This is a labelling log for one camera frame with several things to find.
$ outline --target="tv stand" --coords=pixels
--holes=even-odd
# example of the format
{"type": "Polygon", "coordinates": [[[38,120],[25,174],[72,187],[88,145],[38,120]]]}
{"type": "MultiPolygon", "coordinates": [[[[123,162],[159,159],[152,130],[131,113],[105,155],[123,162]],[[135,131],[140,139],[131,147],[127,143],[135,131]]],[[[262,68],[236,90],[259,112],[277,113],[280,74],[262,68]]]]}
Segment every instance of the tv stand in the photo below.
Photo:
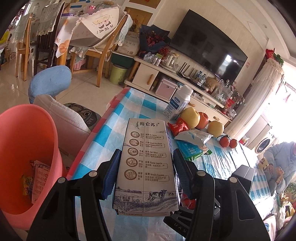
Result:
{"type": "Polygon", "coordinates": [[[222,114],[221,111],[217,109],[213,109],[209,106],[220,106],[223,108],[224,106],[219,103],[217,100],[215,100],[211,95],[209,95],[207,92],[197,88],[195,85],[190,83],[187,79],[180,78],[177,74],[172,73],[170,71],[165,70],[164,68],[160,66],[155,66],[153,64],[147,63],[145,60],[139,58],[139,57],[134,57],[134,60],[136,61],[132,71],[129,75],[129,77],[124,81],[124,83],[128,86],[131,86],[135,89],[138,89],[142,92],[145,92],[149,95],[152,95],[166,103],[169,103],[170,100],[165,99],[159,95],[156,95],[154,91],[150,91],[150,87],[152,86],[152,83],[154,79],[156,78],[157,74],[159,72],[164,73],[165,75],[171,77],[172,79],[176,80],[177,82],[181,82],[190,88],[192,88],[194,91],[199,93],[204,101],[201,101],[197,97],[192,97],[188,106],[192,106],[195,108],[196,111],[198,112],[204,112],[209,116],[209,120],[213,121],[215,120],[214,117],[218,118],[219,121],[226,125],[228,122],[231,122],[231,120],[224,114],[222,114]],[[139,67],[134,79],[132,80],[133,75],[135,74],[137,68],[139,67]]]}

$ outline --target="pink bucket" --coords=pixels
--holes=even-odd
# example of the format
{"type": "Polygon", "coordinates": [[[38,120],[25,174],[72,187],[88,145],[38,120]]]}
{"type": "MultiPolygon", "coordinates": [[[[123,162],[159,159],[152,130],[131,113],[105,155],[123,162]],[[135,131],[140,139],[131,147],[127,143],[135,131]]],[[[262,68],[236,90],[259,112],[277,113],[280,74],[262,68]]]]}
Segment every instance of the pink bucket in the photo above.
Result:
{"type": "Polygon", "coordinates": [[[29,230],[48,192],[65,175],[57,129],[48,112],[37,105],[23,104],[0,115],[0,209],[12,227],[29,230]],[[31,160],[51,166],[35,204],[22,194],[21,176],[33,176],[31,160]]]}

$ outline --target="black tv screen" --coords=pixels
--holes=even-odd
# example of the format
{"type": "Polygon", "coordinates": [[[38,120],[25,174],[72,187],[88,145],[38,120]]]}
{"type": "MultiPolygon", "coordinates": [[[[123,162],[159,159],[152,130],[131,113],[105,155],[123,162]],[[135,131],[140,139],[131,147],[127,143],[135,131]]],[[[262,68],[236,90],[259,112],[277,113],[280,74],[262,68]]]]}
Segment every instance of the black tv screen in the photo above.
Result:
{"type": "Polygon", "coordinates": [[[170,46],[230,83],[247,60],[225,33],[192,10],[187,12],[170,46]]]}

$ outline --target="yogurt bottle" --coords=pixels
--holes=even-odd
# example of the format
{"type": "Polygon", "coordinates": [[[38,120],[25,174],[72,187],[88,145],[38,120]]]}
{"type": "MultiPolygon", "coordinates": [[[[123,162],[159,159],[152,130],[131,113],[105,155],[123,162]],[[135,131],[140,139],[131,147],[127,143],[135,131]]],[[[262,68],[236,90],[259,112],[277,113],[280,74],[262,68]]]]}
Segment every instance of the yogurt bottle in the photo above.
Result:
{"type": "Polygon", "coordinates": [[[186,105],[190,101],[190,96],[193,93],[193,89],[188,87],[187,85],[183,85],[183,87],[176,91],[173,97],[170,100],[170,103],[163,111],[163,114],[171,121],[176,120],[180,115],[182,110],[186,107],[186,105]]]}

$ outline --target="person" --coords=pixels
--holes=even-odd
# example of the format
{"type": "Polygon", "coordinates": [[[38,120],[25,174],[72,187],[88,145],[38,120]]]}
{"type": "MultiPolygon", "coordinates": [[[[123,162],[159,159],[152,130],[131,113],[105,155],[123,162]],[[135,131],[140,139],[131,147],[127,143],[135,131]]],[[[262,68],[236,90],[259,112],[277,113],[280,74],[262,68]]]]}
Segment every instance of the person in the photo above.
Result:
{"type": "Polygon", "coordinates": [[[291,182],[296,171],[296,143],[283,142],[270,147],[263,155],[268,161],[268,167],[264,170],[269,190],[281,193],[291,182]]]}

